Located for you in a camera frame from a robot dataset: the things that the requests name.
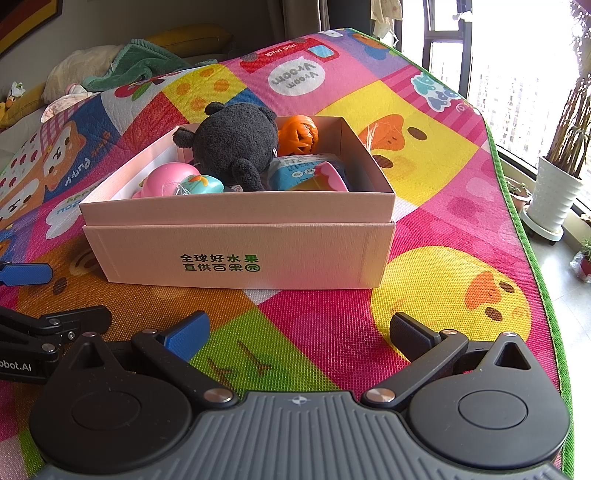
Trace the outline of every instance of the colorful foam mat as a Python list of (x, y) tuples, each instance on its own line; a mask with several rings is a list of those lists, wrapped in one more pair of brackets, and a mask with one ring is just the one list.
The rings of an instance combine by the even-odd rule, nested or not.
[[(267, 105), (278, 115), (342, 116), (370, 144), (398, 195), (380, 288), (241, 291), (105, 280), (78, 203), (176, 125), (202, 121), (214, 100)], [(501, 178), (485, 121), (465, 99), (372, 38), (326, 31), (109, 90), (43, 124), (0, 175), (0, 255), (48, 262), (54, 278), (1, 287), (0, 301), (33, 316), (104, 304), (113, 313), (108, 340), (205, 310), (211, 339), (191, 362), (240, 393), (359, 395), (407, 364), (387, 341), (397, 310), (474, 340), (513, 330), (570, 405), (556, 318)], [(24, 479), (43, 464), (27, 429), (38, 389), (0, 382), (0, 478)], [(572, 432), (562, 464), (572, 474)]]

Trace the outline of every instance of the red flower pot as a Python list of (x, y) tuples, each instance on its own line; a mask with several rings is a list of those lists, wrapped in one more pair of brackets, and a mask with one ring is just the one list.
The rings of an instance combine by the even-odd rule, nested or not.
[(581, 260), (581, 270), (583, 270), (585, 275), (591, 275), (591, 262), (586, 258)]

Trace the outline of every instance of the blue gripper pad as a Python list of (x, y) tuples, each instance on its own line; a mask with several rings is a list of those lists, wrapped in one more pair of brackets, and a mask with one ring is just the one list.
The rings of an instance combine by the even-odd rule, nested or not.
[(195, 312), (161, 332), (158, 340), (176, 356), (188, 362), (209, 340), (209, 317), (205, 312)]
[(6, 263), (0, 270), (0, 282), (8, 287), (49, 283), (53, 270), (46, 263)]

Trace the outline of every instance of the stuffed animal ear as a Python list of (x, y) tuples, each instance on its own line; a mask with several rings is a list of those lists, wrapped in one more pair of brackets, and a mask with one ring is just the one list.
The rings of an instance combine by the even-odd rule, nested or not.
[(277, 118), (277, 114), (270, 108), (267, 108), (266, 106), (260, 106), (259, 110), (265, 114), (265, 116), (269, 119), (271, 123), (273, 123), (275, 121), (275, 118)]
[(205, 107), (205, 115), (213, 115), (214, 113), (218, 113), (220, 110), (226, 108), (226, 105), (220, 102), (211, 102), (209, 105)]
[(173, 143), (180, 148), (191, 148), (195, 141), (195, 133), (187, 130), (186, 128), (179, 127), (177, 131), (173, 133)]
[(231, 168), (234, 179), (245, 192), (263, 192), (265, 190), (261, 183), (261, 176), (250, 160), (237, 158), (232, 162)]

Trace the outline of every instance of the green towel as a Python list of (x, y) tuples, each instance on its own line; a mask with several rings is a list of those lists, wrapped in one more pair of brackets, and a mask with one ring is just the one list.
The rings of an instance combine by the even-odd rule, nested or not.
[(104, 92), (128, 83), (147, 80), (192, 65), (153, 43), (133, 39), (115, 57), (111, 68), (102, 77), (87, 77), (82, 86), (89, 92)]

